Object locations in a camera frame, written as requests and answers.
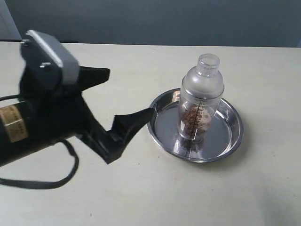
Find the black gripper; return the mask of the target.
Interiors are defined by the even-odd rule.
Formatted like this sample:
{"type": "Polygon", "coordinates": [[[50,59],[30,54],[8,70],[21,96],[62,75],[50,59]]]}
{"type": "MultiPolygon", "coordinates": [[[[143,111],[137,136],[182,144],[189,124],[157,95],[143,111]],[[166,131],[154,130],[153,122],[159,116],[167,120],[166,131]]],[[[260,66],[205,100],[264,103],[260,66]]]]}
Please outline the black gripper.
{"type": "Polygon", "coordinates": [[[109,80],[110,69],[80,66],[74,86],[50,92],[33,78],[25,67],[20,87],[18,109],[25,119],[27,137],[18,141],[18,158],[76,136],[107,164],[122,156],[124,146],[155,115],[153,108],[115,115],[106,131],[96,120],[82,97],[82,91],[109,80]]]}

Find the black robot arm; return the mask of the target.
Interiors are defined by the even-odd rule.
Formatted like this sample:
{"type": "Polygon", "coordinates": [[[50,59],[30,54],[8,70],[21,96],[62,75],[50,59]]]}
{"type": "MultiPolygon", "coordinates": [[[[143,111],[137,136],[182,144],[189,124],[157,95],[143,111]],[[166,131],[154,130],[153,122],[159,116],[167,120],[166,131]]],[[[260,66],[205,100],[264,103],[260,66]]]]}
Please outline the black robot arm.
{"type": "Polygon", "coordinates": [[[136,133],[154,116],[147,108],[115,115],[105,130],[86,104],[82,92],[105,83],[107,68],[80,66],[64,48],[54,56],[41,47],[21,49],[25,60],[18,103],[0,109],[0,163],[6,165],[76,136],[106,163],[120,158],[136,133]]]}

